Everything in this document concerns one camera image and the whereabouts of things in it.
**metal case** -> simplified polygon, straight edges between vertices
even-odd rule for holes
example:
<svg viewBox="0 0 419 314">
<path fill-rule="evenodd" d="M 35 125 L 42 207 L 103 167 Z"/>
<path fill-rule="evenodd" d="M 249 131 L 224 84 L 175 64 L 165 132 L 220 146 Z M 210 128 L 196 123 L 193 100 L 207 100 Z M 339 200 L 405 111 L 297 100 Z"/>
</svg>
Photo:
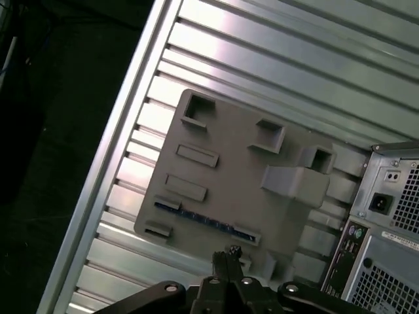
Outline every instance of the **metal case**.
<svg viewBox="0 0 419 314">
<path fill-rule="evenodd" d="M 418 142 L 373 149 L 350 214 L 419 239 Z"/>
<path fill-rule="evenodd" d="M 419 313 L 419 244 L 357 218 L 347 224 L 324 290 L 330 291 L 333 273 L 340 271 L 336 261 L 353 223 L 368 231 L 340 297 L 375 313 Z"/>
<path fill-rule="evenodd" d="M 325 292 L 375 313 L 419 313 L 419 143 L 375 145 Z"/>
</svg>

